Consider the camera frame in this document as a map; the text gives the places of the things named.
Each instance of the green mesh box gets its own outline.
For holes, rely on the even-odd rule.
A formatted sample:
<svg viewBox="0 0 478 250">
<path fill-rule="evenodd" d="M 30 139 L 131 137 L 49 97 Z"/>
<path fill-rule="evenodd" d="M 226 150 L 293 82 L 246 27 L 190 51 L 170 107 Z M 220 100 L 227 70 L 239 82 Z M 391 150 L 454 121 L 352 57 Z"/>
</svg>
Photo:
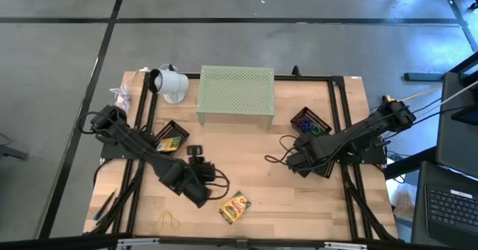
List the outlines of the green mesh box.
<svg viewBox="0 0 478 250">
<path fill-rule="evenodd" d="M 274 69 L 203 66 L 196 112 L 201 125 L 207 113 L 269 116 L 272 124 Z"/>
</svg>

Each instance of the concrete floor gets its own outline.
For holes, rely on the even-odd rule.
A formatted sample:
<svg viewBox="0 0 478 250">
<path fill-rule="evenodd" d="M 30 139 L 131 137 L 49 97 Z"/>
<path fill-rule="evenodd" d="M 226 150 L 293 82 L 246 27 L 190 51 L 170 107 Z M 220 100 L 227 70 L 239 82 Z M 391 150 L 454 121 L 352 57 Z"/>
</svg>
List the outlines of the concrete floor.
<svg viewBox="0 0 478 250">
<path fill-rule="evenodd" d="M 1 16 L 109 17 L 115 0 L 0 0 Z M 473 33 L 476 14 L 456 0 Z M 314 17 L 453 19 L 447 0 L 124 0 L 120 17 Z M 0 241 L 35 234 L 106 24 L 0 24 L 0 132 L 30 152 L 28 162 L 0 161 Z M 411 83 L 404 72 L 446 72 L 471 55 L 456 25 L 121 24 L 116 25 L 90 106 L 114 102 L 122 73 L 174 63 L 270 66 L 289 74 L 359 75 L 371 107 L 439 87 Z M 412 99 L 412 109 L 440 92 Z M 392 139 L 389 149 L 414 154 L 436 144 L 438 118 Z M 101 144 L 82 137 L 52 236 L 81 233 Z M 407 181 L 416 183 L 415 175 Z"/>
</svg>

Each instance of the wooden tabletop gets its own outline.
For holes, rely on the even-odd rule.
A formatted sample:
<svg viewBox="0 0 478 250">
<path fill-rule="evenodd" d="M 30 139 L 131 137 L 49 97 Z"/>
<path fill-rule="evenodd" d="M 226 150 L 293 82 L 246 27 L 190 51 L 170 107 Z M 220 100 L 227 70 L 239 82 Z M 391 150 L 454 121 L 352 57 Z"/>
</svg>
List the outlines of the wooden tabletop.
<svg viewBox="0 0 478 250">
<path fill-rule="evenodd" d="M 123 83 L 133 72 L 126 72 Z M 134 121 L 143 83 L 143 73 L 137 73 L 130 83 L 131 108 L 128 123 Z M 364 85 L 360 77 L 344 77 L 353 123 L 369 114 Z M 250 239 L 350 240 L 349 220 L 344 199 L 341 171 L 335 166 L 330 179 L 310 174 L 307 178 L 292 173 L 286 166 L 268 163 L 266 154 L 281 157 L 285 150 L 279 138 L 298 135 L 290 120 L 305 106 L 333 127 L 329 91 L 322 81 L 275 81 L 276 116 L 267 128 L 267 119 L 260 116 L 206 115 L 204 126 L 198 122 L 196 99 L 199 79 L 190 79 L 187 96 L 180 104 L 168 104 L 158 98 L 153 131 L 157 133 L 171 119 L 190 133 L 186 144 L 175 154 L 187 160 L 186 145 L 202 145 L 204 156 L 231 181 L 229 194 L 221 200 L 208 201 L 198 209 L 184 196 L 177 196 L 158 181 L 151 166 L 146 165 L 134 235 L 174 237 L 219 237 Z M 335 89 L 340 121 L 345 128 L 340 93 Z M 151 93 L 148 93 L 142 124 L 146 122 Z M 291 146 L 292 139 L 284 139 Z M 93 216 L 108 195 L 119 189 L 125 160 L 112 160 L 98 174 L 91 198 L 84 231 L 95 225 Z M 367 203 L 387 231 L 397 236 L 394 217 L 388 200 L 383 174 L 374 166 L 361 165 Z M 212 195 L 223 189 L 212 187 Z M 242 217 L 228 224 L 219 214 L 220 206 L 237 191 L 252 205 Z M 121 231 L 125 230 L 129 203 L 123 212 Z M 171 225 L 171 213 L 179 221 Z M 359 208 L 355 204 L 358 232 L 364 236 Z"/>
</svg>

